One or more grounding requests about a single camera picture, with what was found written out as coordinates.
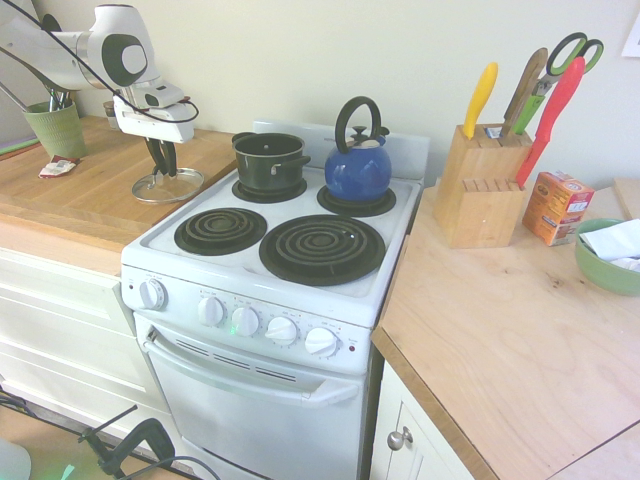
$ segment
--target cable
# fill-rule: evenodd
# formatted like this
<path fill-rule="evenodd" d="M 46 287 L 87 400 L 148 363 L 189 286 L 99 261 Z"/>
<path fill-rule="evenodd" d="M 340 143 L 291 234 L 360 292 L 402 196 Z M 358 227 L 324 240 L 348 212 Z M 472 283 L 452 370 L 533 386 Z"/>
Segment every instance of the cable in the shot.
<path fill-rule="evenodd" d="M 30 417 L 38 418 L 35 413 L 27 406 L 27 401 L 24 398 L 13 395 L 12 393 L 5 392 L 0 387 L 0 405 L 12 406 L 18 410 L 26 413 Z"/>
<path fill-rule="evenodd" d="M 178 456 L 175 456 L 175 457 L 165 458 L 164 460 L 161 460 L 159 462 L 153 463 L 153 464 L 149 465 L 148 467 L 143 468 L 142 470 L 138 470 L 137 472 L 132 473 L 131 475 L 127 475 L 126 477 L 122 477 L 119 480 L 131 480 L 132 478 L 137 477 L 138 475 L 142 475 L 143 473 L 146 473 L 149 470 L 153 470 L 154 468 L 161 467 L 162 465 L 165 465 L 167 463 L 172 463 L 175 460 L 189 460 L 191 462 L 195 462 L 198 465 L 200 465 L 201 467 L 203 467 L 211 475 L 213 475 L 213 477 L 216 480 L 220 480 L 220 477 L 218 476 L 218 474 L 216 472 L 214 472 L 211 469 L 211 467 L 209 467 L 209 465 L 204 463 L 202 460 L 198 460 L 197 458 L 188 457 L 188 456 L 185 456 L 185 455 L 178 455 Z"/>
<path fill-rule="evenodd" d="M 107 84 L 107 82 L 105 82 L 102 77 L 100 77 L 100 75 L 98 75 L 89 65 L 87 65 L 85 63 L 84 60 L 82 60 L 78 55 L 76 55 L 73 50 L 71 50 L 69 47 L 67 47 L 64 42 L 62 42 L 60 39 L 58 39 L 58 37 L 56 37 L 53 33 L 51 33 L 50 31 L 48 31 L 47 29 L 45 29 L 42 24 L 36 19 L 34 18 L 29 12 L 25 11 L 24 9 L 20 8 L 18 5 L 16 5 L 15 3 L 13 3 L 11 0 L 2 0 L 4 3 L 6 3 L 7 5 L 9 5 L 10 7 L 12 7 L 14 10 L 20 12 L 22 15 L 24 15 L 26 18 L 28 18 L 29 20 L 31 20 L 33 23 L 35 23 L 42 31 L 44 31 L 47 35 L 49 35 L 58 45 L 60 45 L 69 55 L 71 55 L 74 59 L 76 59 L 84 68 L 86 68 L 94 77 L 96 77 L 98 79 L 98 81 L 100 83 L 102 83 L 102 85 L 104 85 L 104 87 L 109 90 L 115 97 L 118 97 L 120 100 L 122 100 L 126 105 L 128 105 L 129 107 L 131 107 L 135 112 L 144 115 L 145 117 L 149 117 L 152 118 L 154 120 L 157 120 L 158 122 L 164 122 L 164 123 L 187 123 L 187 122 L 191 122 L 193 120 L 196 119 L 196 117 L 200 114 L 200 111 L 198 110 L 198 108 L 193 104 L 193 102 L 189 101 L 189 100 L 183 100 L 181 102 L 178 103 L 187 103 L 189 105 L 191 105 L 195 111 L 196 114 L 194 116 L 192 116 L 191 118 L 188 118 L 186 120 L 166 120 L 164 118 L 160 118 L 160 117 L 156 117 L 154 115 L 151 115 L 147 112 L 145 112 L 144 110 L 136 107 L 135 105 L 133 105 L 132 103 L 130 103 L 126 98 L 124 98 L 122 95 L 120 95 L 120 93 L 111 88 L 110 85 Z"/>

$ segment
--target oven door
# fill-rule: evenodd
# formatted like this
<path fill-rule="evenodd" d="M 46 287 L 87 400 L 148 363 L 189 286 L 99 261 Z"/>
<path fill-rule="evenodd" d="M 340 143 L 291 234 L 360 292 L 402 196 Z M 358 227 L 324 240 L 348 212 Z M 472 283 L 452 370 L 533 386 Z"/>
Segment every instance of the oven door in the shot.
<path fill-rule="evenodd" d="M 165 329 L 143 348 L 180 434 L 214 470 L 221 461 L 237 470 L 232 478 L 358 478 L 365 377 L 298 368 Z"/>

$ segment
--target burner drip pan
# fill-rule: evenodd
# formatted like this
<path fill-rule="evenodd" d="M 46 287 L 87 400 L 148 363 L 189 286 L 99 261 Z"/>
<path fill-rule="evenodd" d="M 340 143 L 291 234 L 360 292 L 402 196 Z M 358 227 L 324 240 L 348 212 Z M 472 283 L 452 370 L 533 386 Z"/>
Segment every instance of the burner drip pan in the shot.
<path fill-rule="evenodd" d="M 262 215 L 242 208 L 218 208 L 182 222 L 174 239 L 189 253 L 216 256 L 249 248 L 266 232 L 267 221 Z"/>
<path fill-rule="evenodd" d="M 289 220 L 260 244 L 260 259 L 271 273 L 312 286 L 357 280 L 378 268 L 384 255 L 384 240 L 374 228 L 336 215 Z"/>
<path fill-rule="evenodd" d="M 325 186 L 318 192 L 318 203 L 330 212 L 349 217 L 375 217 L 391 210 L 396 204 L 396 194 L 390 188 L 385 194 L 367 202 L 352 202 L 337 198 L 329 192 Z"/>
<path fill-rule="evenodd" d="M 296 185 L 284 190 L 259 190 L 249 188 L 240 180 L 233 184 L 231 191 L 241 200 L 252 203 L 280 203 L 299 197 L 307 189 L 307 182 L 302 179 Z"/>

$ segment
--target box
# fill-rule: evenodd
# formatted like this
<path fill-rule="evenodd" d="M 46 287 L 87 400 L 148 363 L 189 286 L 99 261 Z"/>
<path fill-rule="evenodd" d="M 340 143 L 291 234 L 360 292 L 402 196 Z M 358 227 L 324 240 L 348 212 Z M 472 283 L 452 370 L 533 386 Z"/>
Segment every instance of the box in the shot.
<path fill-rule="evenodd" d="M 575 239 L 594 190 L 563 172 L 538 175 L 522 224 L 549 245 Z"/>

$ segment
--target white wall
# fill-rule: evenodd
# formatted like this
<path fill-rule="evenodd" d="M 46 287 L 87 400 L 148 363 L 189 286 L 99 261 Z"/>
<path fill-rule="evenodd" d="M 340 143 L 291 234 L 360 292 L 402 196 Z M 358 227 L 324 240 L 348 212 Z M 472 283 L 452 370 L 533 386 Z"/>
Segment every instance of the white wall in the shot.
<path fill-rule="evenodd" d="M 31 2 L 24 2 L 23 8 L 32 15 L 36 13 Z M 0 82 L 27 106 L 49 99 L 42 82 L 26 67 L 4 53 L 0 53 Z M 15 142 L 33 135 L 20 107 L 0 92 L 0 143 Z"/>
<path fill-rule="evenodd" d="M 65 30 L 93 24 L 99 0 L 34 0 Z M 480 122 L 500 122 L 529 56 L 584 31 L 605 53 L 558 119 L 540 170 L 595 187 L 640 178 L 640 59 L 620 52 L 640 0 L 130 0 L 163 76 L 198 104 L 198 128 L 238 132 L 256 117 L 333 124 L 372 97 L 393 132 L 432 138 L 429 183 L 485 66 L 498 81 Z M 81 95 L 104 115 L 106 92 Z M 528 128 L 533 136 L 540 112 Z"/>

